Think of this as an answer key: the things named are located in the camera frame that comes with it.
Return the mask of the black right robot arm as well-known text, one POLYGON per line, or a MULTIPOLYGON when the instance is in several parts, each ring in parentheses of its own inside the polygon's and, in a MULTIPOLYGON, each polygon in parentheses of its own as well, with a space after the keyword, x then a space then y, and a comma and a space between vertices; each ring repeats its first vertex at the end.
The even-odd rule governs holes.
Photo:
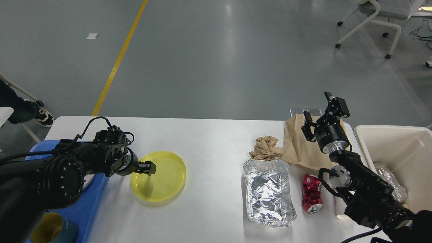
POLYGON ((331 169, 319 170, 318 178, 324 188, 344 201, 345 215, 371 229, 344 242, 383 231, 390 243, 430 243, 431 211, 414 213, 404 207, 393 198, 393 187, 363 165, 358 153, 347 150, 352 145, 341 125, 341 120, 350 116, 346 101, 330 92, 324 94, 325 113, 313 121, 310 112, 304 111, 301 130, 307 141, 317 142, 320 151, 336 163, 331 169))

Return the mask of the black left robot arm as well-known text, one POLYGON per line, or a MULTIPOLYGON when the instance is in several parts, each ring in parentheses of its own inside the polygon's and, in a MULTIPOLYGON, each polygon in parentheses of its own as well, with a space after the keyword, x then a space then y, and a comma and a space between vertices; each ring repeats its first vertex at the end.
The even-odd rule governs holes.
POLYGON ((111 177, 133 172, 154 175, 157 166, 141 162, 129 148, 128 132, 107 123, 93 141, 62 139, 50 151, 34 151, 1 159, 1 242, 24 243, 46 210, 76 203, 84 190, 84 177, 111 177))

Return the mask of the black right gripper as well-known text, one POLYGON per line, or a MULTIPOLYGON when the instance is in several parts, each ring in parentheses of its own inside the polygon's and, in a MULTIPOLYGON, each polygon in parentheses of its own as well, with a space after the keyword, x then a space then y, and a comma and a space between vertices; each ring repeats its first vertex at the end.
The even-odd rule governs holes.
POLYGON ((313 122, 310 112, 304 111, 304 125, 301 130, 309 142, 318 142, 319 149, 324 154, 344 150, 350 142, 341 124, 337 124, 343 118, 350 117, 346 100, 333 96, 330 92, 324 93, 327 100, 327 108, 318 119, 319 126, 313 122))

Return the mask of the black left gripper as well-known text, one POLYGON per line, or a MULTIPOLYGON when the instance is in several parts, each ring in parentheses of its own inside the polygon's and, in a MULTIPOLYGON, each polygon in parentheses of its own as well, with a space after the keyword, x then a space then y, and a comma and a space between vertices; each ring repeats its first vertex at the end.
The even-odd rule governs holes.
POLYGON ((123 157, 124 165, 117 171, 117 175, 126 176, 133 172, 146 175, 154 175, 157 166, 153 162, 139 162, 137 155, 128 150, 127 155, 123 157))

